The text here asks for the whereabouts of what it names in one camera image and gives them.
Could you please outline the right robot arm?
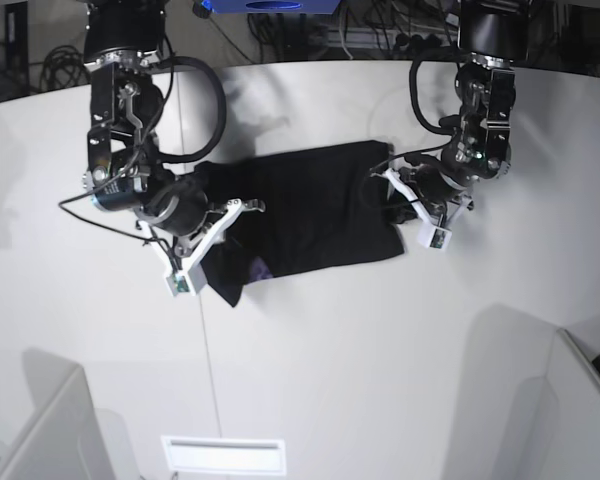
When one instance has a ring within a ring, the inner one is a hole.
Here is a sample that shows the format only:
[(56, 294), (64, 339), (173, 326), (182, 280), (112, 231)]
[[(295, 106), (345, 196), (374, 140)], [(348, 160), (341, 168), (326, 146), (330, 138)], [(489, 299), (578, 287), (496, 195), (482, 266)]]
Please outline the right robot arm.
[[(131, 211), (134, 239), (157, 247), (171, 273), (186, 258), (203, 259), (236, 217), (262, 212), (262, 201), (214, 202), (194, 174), (178, 175), (176, 164), (205, 159), (227, 126), (228, 102), (222, 82), (204, 61), (174, 52), (166, 29), (163, 1), (90, 1), (87, 4), (85, 67), (90, 74), (90, 121), (83, 198), (104, 212)], [(173, 81), (177, 68), (189, 67), (207, 80), (216, 120), (210, 138), (197, 151), (161, 151), (156, 127), (170, 91), (153, 82), (155, 71)]]

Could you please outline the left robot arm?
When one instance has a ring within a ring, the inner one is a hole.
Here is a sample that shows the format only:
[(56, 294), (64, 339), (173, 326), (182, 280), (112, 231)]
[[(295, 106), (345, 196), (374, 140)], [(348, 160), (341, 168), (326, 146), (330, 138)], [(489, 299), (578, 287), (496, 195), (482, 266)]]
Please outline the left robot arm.
[[(512, 65), (527, 57), (528, 24), (525, 1), (463, 1), (456, 42), (415, 54), (408, 77), (412, 111), (425, 130), (448, 140), (401, 154), (406, 165), (394, 175), (407, 191), (394, 187), (380, 208), (390, 223), (420, 220), (436, 230), (448, 228), (473, 209), (476, 183), (507, 173), (516, 102)], [(418, 73), (427, 61), (451, 61), (457, 67), (460, 109), (436, 124), (426, 119), (419, 103)]]

